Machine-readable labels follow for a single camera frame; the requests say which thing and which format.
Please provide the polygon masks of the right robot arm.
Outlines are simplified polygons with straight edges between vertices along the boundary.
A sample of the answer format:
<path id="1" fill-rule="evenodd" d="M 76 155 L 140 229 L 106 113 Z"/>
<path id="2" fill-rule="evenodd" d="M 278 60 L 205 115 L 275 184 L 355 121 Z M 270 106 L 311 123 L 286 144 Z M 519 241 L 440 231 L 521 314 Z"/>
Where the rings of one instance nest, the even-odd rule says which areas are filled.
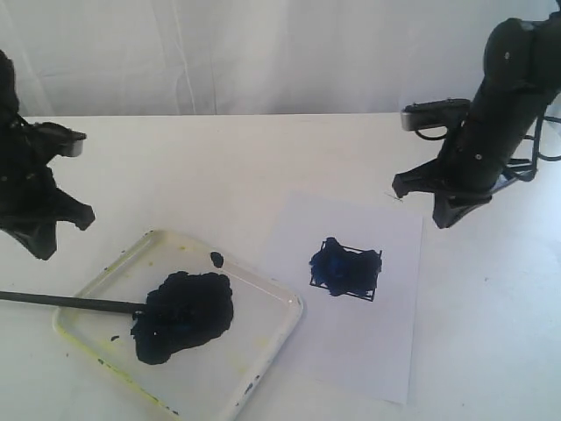
<path id="1" fill-rule="evenodd" d="M 544 21 L 509 18 L 491 32 L 484 77 L 473 100 L 413 103 L 401 111 L 404 130 L 422 137 L 443 127 L 437 157 L 394 177 L 398 197 L 434 196 L 433 220 L 450 228 L 514 182 L 531 182 L 540 160 L 547 108 L 560 94 L 560 14 Z"/>

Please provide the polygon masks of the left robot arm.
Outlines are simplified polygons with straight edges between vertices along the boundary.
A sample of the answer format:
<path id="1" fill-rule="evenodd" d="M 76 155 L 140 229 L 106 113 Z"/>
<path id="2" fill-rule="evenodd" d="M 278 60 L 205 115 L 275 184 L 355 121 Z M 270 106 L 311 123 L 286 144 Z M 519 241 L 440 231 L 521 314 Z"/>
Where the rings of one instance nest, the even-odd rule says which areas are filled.
<path id="1" fill-rule="evenodd" d="M 27 122 L 19 114 L 13 61 L 1 54 L 1 231 L 37 259 L 56 252 L 59 222 L 84 231 L 95 221 L 93 208 L 60 189 L 48 167 L 57 156 L 79 156 L 86 139 L 53 122 Z"/>

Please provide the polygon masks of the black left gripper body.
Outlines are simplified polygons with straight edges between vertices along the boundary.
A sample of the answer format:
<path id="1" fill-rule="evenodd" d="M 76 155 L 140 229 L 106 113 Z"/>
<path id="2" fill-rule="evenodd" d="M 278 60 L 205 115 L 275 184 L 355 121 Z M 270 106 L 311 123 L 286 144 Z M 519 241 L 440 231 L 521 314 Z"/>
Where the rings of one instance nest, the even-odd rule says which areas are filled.
<path id="1" fill-rule="evenodd" d="M 1 123 L 1 222 L 64 220 L 48 162 L 66 146 L 66 128 L 51 122 Z"/>

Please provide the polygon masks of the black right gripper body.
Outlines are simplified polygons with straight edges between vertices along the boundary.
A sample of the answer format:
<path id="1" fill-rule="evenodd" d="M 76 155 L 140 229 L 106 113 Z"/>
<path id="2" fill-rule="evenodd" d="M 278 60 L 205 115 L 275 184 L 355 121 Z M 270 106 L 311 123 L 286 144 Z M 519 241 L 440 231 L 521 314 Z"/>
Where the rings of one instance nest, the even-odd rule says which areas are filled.
<path id="1" fill-rule="evenodd" d="M 487 196 L 534 121 L 548 90 L 481 85 L 471 102 L 443 100 L 435 113 L 451 128 L 437 156 L 437 196 Z"/>

